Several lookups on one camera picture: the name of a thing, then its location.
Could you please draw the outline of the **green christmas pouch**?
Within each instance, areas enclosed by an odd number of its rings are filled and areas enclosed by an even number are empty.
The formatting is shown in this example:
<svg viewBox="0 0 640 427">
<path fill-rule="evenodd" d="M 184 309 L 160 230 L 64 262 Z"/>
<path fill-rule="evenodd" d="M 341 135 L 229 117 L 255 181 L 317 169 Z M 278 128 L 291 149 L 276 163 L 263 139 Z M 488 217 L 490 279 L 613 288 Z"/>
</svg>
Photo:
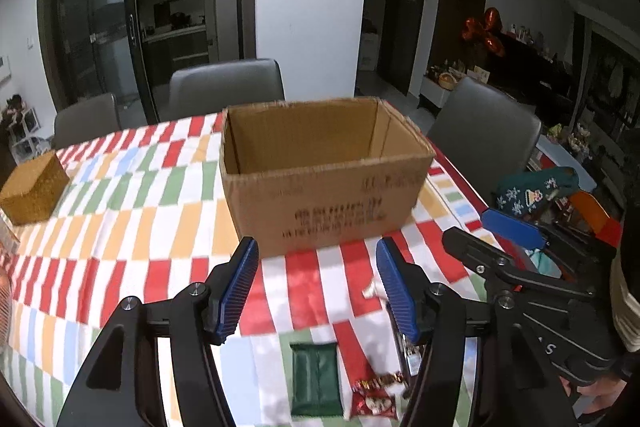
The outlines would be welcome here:
<svg viewBox="0 0 640 427">
<path fill-rule="evenodd" d="M 570 167 L 523 171 L 506 176 L 494 192 L 495 207 L 518 219 L 539 217 L 557 198 L 579 191 L 577 172 Z"/>
</svg>

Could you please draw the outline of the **red foil balloon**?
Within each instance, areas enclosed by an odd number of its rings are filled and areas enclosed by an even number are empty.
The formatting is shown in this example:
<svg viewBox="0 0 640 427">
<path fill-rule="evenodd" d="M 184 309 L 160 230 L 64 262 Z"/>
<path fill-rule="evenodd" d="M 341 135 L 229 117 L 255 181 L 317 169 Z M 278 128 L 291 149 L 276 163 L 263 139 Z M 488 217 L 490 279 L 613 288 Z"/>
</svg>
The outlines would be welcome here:
<svg viewBox="0 0 640 427">
<path fill-rule="evenodd" d="M 481 18 L 469 17 L 464 22 L 461 37 L 465 41 L 480 39 L 491 53 L 503 56 L 504 47 L 500 39 L 502 28 L 500 13 L 492 6 Z"/>
</svg>

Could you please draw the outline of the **grey chair behind table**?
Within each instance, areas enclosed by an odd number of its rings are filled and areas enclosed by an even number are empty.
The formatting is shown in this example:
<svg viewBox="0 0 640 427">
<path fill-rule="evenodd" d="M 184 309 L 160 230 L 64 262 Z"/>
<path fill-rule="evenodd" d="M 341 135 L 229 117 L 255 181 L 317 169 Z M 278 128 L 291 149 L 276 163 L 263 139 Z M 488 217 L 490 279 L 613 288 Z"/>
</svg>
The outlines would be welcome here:
<svg viewBox="0 0 640 427">
<path fill-rule="evenodd" d="M 284 101 L 279 64 L 254 58 L 177 70 L 169 83 L 166 120 L 220 113 L 228 106 Z"/>
</svg>

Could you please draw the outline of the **small woven brown box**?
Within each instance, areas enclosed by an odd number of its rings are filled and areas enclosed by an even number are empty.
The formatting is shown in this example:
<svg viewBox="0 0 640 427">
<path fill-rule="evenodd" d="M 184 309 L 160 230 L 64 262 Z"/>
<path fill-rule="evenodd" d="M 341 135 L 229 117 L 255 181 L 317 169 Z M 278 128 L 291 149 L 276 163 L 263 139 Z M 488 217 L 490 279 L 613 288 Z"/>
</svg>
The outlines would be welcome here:
<svg viewBox="0 0 640 427">
<path fill-rule="evenodd" d="M 54 150 L 18 165 L 1 190 L 1 209 L 12 225 L 47 221 L 70 181 Z"/>
</svg>

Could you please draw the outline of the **large cardboard box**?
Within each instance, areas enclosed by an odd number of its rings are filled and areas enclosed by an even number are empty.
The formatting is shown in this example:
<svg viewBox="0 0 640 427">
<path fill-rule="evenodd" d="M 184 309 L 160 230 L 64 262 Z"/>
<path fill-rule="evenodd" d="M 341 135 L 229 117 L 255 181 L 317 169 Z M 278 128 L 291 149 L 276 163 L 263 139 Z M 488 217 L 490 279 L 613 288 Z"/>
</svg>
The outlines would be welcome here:
<svg viewBox="0 0 640 427">
<path fill-rule="evenodd" d="M 236 234 L 268 258 L 401 228 L 434 158 L 386 101 L 332 98 L 228 107 L 219 167 Z"/>
</svg>

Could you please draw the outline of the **red candy packet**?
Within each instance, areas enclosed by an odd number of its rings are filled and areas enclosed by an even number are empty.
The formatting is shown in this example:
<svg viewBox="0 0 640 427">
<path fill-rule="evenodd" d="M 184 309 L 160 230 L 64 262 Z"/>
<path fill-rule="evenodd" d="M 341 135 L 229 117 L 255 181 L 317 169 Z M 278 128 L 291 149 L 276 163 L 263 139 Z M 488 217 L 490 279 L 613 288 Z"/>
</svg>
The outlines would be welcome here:
<svg viewBox="0 0 640 427">
<path fill-rule="evenodd" d="M 371 378 L 360 378 L 352 384 L 350 416 L 397 418 L 396 398 L 390 388 L 405 390 L 407 380 L 403 373 L 386 373 Z"/>
</svg>

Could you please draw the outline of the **colourful checkered tablecloth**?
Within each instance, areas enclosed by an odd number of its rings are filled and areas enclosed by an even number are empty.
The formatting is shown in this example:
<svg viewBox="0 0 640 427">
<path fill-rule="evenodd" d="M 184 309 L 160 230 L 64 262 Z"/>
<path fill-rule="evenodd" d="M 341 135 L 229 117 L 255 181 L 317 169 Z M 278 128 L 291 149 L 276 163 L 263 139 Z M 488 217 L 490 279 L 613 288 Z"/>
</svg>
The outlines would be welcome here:
<svg viewBox="0 0 640 427">
<path fill-rule="evenodd" d="M 105 338 L 120 302 L 156 303 L 204 281 L 239 244 L 219 167 L 224 113 L 183 118 L 56 153 L 70 182 L 47 221 L 4 240 L 12 282 L 9 344 L 2 373 L 45 426 L 70 406 L 70 387 L 90 349 Z M 390 236 L 434 282 L 466 299 L 483 280 L 447 254 L 442 233 L 459 228 L 492 242 L 485 204 L 433 144 L 435 158 L 399 229 L 310 251 L 264 258 L 235 332 L 213 357 L 232 419 L 240 426 L 391 426 L 397 418 L 350 416 L 352 384 L 400 369 L 392 322 L 361 291 L 378 277 L 375 246 Z M 337 343 L 343 415 L 293 416 L 294 343 Z"/>
</svg>

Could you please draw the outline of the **dark green snack packet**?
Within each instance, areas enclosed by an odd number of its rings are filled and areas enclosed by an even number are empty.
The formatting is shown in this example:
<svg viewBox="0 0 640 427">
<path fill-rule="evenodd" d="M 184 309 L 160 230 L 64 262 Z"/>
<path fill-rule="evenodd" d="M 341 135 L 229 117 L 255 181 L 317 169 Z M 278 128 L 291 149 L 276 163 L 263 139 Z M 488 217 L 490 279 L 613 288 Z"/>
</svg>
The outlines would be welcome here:
<svg viewBox="0 0 640 427">
<path fill-rule="evenodd" d="M 294 343 L 292 349 L 293 416 L 342 416 L 337 343 Z"/>
</svg>

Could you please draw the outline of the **white paper snack wrapper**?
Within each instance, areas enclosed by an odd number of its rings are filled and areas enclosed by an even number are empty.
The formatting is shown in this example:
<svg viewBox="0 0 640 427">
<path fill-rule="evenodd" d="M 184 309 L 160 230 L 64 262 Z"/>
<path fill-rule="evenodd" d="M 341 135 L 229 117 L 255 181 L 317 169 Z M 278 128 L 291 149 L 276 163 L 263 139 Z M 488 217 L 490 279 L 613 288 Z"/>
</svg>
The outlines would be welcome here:
<svg viewBox="0 0 640 427">
<path fill-rule="evenodd" d="M 366 288 L 361 291 L 361 295 L 364 299 L 380 299 L 387 300 L 386 290 L 383 283 L 380 280 L 372 279 Z"/>
</svg>

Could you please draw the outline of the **grey chair far left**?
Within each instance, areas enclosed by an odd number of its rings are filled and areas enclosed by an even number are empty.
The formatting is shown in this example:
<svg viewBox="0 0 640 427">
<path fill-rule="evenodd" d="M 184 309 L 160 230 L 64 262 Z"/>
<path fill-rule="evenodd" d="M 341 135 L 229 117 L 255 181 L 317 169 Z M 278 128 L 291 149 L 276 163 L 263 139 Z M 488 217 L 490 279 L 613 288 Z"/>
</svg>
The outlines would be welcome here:
<svg viewBox="0 0 640 427">
<path fill-rule="evenodd" d="M 62 150 L 120 130 L 116 98 L 113 93 L 103 93 L 56 114 L 52 146 Z"/>
</svg>

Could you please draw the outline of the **grey chair at right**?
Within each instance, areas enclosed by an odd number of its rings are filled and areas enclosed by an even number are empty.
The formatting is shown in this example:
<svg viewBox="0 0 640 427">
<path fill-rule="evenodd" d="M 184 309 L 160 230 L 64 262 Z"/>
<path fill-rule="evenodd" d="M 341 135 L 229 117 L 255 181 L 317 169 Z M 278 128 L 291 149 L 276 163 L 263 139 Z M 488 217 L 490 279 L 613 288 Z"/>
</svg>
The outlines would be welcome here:
<svg viewBox="0 0 640 427">
<path fill-rule="evenodd" d="M 463 78 L 428 130 L 427 138 L 491 204 L 499 182 L 525 170 L 541 121 L 509 95 Z"/>
</svg>

